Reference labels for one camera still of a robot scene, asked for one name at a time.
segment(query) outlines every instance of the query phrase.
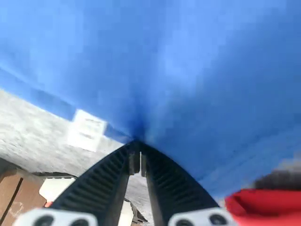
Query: blue cloth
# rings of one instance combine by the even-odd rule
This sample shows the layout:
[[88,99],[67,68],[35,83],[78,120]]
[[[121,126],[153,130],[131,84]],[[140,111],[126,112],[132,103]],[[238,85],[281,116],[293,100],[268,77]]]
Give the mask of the blue cloth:
[[297,0],[2,0],[0,85],[170,156],[212,195],[301,149]]

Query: black object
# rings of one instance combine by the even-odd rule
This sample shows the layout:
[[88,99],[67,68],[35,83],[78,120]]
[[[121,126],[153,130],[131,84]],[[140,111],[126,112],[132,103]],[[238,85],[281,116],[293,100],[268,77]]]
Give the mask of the black object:
[[213,225],[226,225],[227,224],[227,220],[219,214],[213,214],[212,216],[210,216],[209,220]]
[[98,225],[116,226],[130,175],[146,176],[156,226],[166,226],[175,213],[218,207],[184,169],[156,149],[133,141],[109,154],[68,187],[53,209],[94,214]]
[[35,223],[34,226],[51,226],[54,221],[53,217],[50,215],[45,215],[40,217]]

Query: blue tarp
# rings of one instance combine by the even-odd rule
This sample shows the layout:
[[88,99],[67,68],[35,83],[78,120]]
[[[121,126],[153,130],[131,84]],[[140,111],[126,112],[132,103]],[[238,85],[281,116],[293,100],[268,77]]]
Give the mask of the blue tarp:
[[2,0],[0,86],[223,196],[301,149],[301,1]]

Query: paper label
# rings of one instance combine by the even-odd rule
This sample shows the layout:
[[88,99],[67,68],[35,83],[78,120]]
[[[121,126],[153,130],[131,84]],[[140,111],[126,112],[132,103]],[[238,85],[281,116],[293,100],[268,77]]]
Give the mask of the paper label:
[[107,122],[85,111],[77,110],[69,127],[67,144],[96,152],[106,126]]

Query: gray floor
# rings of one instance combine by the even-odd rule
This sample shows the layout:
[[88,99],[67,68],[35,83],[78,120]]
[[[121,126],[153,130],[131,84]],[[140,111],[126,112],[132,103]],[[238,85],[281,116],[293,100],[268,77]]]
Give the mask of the gray floor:
[[[66,145],[68,121],[0,90],[0,157],[31,172],[79,176],[122,144],[103,139],[96,153]],[[146,180],[131,176],[126,198],[152,225]]]

